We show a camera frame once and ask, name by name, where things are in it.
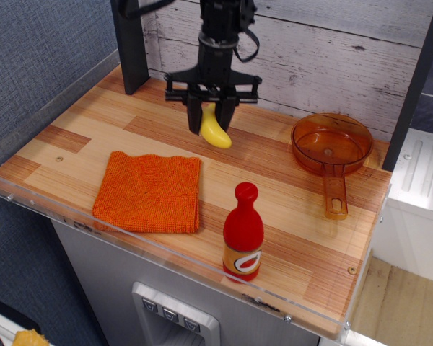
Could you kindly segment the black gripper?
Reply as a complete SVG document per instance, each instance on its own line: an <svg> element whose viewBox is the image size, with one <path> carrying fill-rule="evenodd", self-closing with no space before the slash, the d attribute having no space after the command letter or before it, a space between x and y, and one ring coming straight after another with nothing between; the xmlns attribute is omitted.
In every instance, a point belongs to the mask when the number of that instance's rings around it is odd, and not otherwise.
<svg viewBox="0 0 433 346"><path fill-rule="evenodd" d="M186 103L188 127L198 135L201 129L202 102L216 102L216 120L227 131L235 108L240 103L256 103L259 76L232 69L232 58L238 54L239 40L198 39L198 63L191 69L165 75L165 99Z"/></svg>

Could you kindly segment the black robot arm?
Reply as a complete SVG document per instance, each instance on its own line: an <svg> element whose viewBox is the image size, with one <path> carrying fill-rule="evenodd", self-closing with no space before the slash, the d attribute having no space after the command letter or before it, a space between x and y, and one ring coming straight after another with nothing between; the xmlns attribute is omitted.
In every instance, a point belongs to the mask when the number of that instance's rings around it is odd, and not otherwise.
<svg viewBox="0 0 433 346"><path fill-rule="evenodd" d="M112 1L115 33L126 94L133 94L149 78L142 37L141 16L169 5L168 1ZM259 76L232 70L239 55L239 35L259 40L249 26L257 10L253 1L201 1L201 31L198 62L191 69L165 74L165 99L187 107L188 127L199 133L203 124L202 104L215 106L216 121L228 130L235 108L258 101Z"/></svg>

